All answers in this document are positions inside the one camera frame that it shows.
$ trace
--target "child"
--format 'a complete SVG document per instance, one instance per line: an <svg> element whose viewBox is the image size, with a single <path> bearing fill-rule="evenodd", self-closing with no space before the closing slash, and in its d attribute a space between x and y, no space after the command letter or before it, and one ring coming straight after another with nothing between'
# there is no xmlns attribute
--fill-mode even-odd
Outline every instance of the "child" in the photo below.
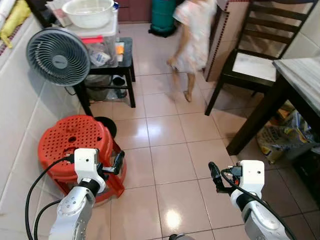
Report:
<svg viewBox="0 0 320 240"><path fill-rule="evenodd" d="M188 75L188 89L184 92L188 102L192 100L196 72L206 66L209 52L209 37L216 0L185 0L173 17L181 23L182 35L176 53L167 60L172 67L173 79L178 71Z"/></svg>

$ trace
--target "white dress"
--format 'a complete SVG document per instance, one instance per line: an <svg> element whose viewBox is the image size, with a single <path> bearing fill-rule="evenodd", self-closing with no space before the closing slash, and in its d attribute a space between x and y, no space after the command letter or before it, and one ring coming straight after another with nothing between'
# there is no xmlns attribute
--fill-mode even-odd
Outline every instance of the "white dress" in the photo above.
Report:
<svg viewBox="0 0 320 240"><path fill-rule="evenodd" d="M195 74L206 66L211 22L216 9L216 0L202 0L197 3L185 0L176 8L173 17L187 25L190 30L190 39L177 57L176 64L172 66L179 72Z"/></svg>

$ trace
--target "fan base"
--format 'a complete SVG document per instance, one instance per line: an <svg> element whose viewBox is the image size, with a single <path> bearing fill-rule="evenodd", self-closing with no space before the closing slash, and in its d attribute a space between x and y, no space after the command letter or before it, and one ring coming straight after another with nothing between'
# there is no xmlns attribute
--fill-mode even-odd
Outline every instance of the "fan base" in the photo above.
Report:
<svg viewBox="0 0 320 240"><path fill-rule="evenodd" d="M111 136L113 138L117 135L117 126L114 121L112 121L110 118L107 118L105 116L97 116L94 118L98 122L101 122L110 132Z"/></svg>

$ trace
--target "chair backrest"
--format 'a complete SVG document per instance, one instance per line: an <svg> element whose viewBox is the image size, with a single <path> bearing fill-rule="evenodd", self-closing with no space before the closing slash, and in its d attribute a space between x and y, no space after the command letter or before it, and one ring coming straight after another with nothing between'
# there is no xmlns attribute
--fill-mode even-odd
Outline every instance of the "chair backrest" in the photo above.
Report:
<svg viewBox="0 0 320 240"><path fill-rule="evenodd" d="M281 58L318 0L250 0L235 48L250 55Z"/></svg>

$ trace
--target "red plastic stool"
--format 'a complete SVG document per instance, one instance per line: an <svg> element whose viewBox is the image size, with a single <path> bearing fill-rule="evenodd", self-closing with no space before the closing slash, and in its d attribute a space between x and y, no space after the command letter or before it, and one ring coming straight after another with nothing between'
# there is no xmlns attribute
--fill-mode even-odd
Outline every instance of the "red plastic stool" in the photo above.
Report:
<svg viewBox="0 0 320 240"><path fill-rule="evenodd" d="M109 130L101 122L91 116L75 115L59 120L43 134L38 145L39 161L46 169L54 161L73 154L78 148L99 149L99 161L105 167L113 165L112 152L117 154L121 151ZM106 181L108 188L97 195L97 203L112 195L119 197L123 193L126 172L127 165L124 160L120 174L109 175ZM74 164L60 162L47 173L65 195L77 183Z"/></svg>

